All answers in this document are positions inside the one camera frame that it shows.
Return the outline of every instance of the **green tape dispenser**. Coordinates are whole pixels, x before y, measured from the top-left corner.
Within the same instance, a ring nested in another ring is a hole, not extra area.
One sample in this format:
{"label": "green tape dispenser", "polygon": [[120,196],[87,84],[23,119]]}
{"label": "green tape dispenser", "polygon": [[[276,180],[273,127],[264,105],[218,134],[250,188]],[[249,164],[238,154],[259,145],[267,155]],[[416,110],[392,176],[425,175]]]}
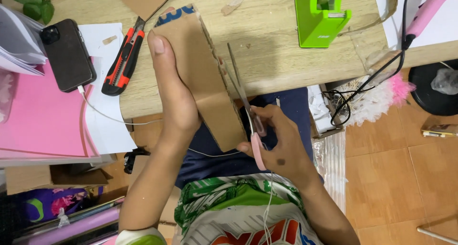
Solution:
{"label": "green tape dispenser", "polygon": [[328,48],[351,18],[340,11],[342,0],[295,0],[299,46]]}

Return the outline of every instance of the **fingernail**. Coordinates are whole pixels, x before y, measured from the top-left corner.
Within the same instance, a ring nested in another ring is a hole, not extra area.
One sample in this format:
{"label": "fingernail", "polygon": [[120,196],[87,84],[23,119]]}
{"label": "fingernail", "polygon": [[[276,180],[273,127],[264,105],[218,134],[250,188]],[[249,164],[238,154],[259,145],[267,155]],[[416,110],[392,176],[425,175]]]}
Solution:
{"label": "fingernail", "polygon": [[239,149],[239,151],[242,151],[242,152],[248,152],[248,146],[247,145],[242,145]]}
{"label": "fingernail", "polygon": [[162,39],[155,36],[154,39],[152,40],[152,44],[154,45],[154,53],[156,54],[164,53],[164,42],[162,42]]}

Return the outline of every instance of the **tiled floor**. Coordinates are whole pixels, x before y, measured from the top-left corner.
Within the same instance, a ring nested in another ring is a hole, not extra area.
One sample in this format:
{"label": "tiled floor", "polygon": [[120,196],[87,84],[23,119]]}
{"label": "tiled floor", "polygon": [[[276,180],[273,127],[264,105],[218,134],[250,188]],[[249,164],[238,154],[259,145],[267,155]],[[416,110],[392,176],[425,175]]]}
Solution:
{"label": "tiled floor", "polygon": [[375,123],[347,127],[347,217],[362,245],[449,244],[417,226],[458,240],[458,138],[423,137],[428,123],[455,123],[410,105]]}

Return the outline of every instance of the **wooden desk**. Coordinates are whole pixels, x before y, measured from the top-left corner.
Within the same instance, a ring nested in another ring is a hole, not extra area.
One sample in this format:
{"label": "wooden desk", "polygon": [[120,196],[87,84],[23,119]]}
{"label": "wooden desk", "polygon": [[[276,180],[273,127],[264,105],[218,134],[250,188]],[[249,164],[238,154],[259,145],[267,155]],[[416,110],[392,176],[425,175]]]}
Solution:
{"label": "wooden desk", "polygon": [[[122,22],[123,33],[132,27],[136,15],[120,0],[52,0],[55,16],[51,23],[71,18],[78,24]],[[362,63],[348,36],[338,37],[326,49],[302,49],[298,45],[294,0],[244,0],[224,17],[220,9],[230,0],[169,0],[176,8],[194,3],[199,9],[218,55],[230,61],[230,42],[245,82],[248,96],[287,90],[312,84],[357,77],[364,74]],[[343,0],[342,9],[351,9],[347,24],[353,29],[366,26],[378,17],[375,0]],[[158,14],[147,23],[148,32]],[[358,36],[364,54],[386,47],[382,25]],[[409,49],[405,67],[450,60],[458,41]],[[132,118],[162,112],[152,60],[143,42],[135,73],[121,95],[121,112]]]}

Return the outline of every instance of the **pink glue gun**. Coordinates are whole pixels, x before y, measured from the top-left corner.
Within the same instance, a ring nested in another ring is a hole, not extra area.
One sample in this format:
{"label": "pink glue gun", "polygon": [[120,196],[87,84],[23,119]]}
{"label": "pink glue gun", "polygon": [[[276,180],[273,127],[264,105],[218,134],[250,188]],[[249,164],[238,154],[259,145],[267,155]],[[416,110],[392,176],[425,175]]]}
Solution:
{"label": "pink glue gun", "polygon": [[426,0],[426,2],[421,4],[415,14],[414,21],[412,21],[406,30],[406,35],[414,35],[415,37],[420,36],[421,32],[423,32],[445,1],[446,0]]}

